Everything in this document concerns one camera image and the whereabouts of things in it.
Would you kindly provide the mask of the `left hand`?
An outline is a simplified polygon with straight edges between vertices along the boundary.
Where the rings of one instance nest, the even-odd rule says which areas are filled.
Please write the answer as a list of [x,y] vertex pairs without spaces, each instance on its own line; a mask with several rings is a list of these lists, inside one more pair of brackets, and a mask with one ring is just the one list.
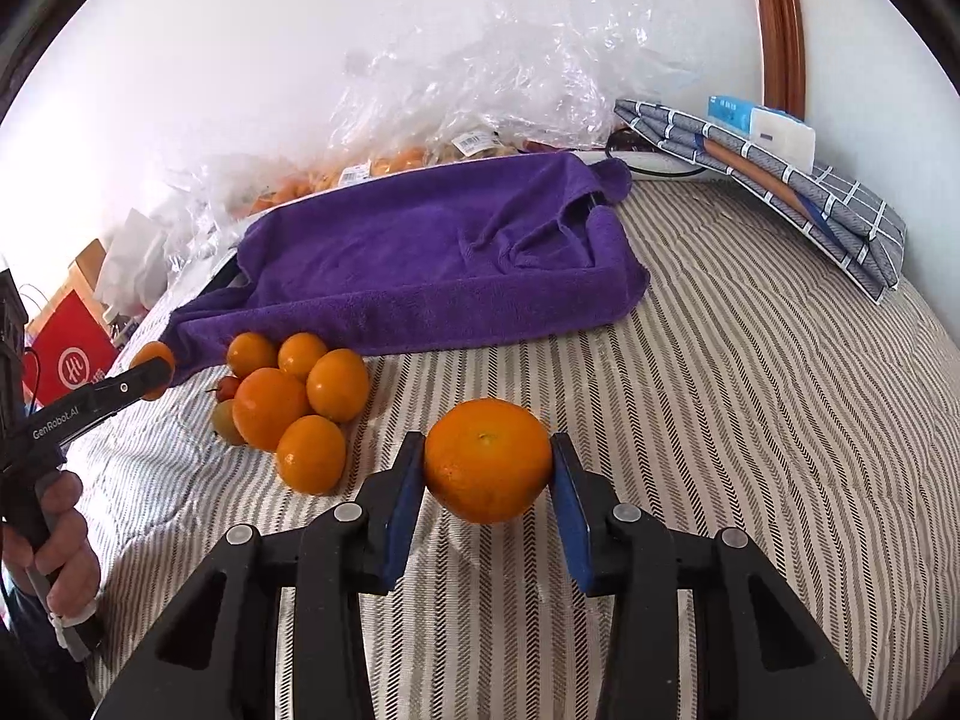
[[72,472],[60,472],[41,497],[44,514],[53,518],[49,539],[34,554],[28,540],[10,525],[3,525],[3,566],[14,586],[32,595],[29,573],[44,577],[57,574],[47,594],[53,614],[78,617],[96,598],[101,582],[98,556],[88,541],[86,518],[76,510],[83,494],[82,480]]

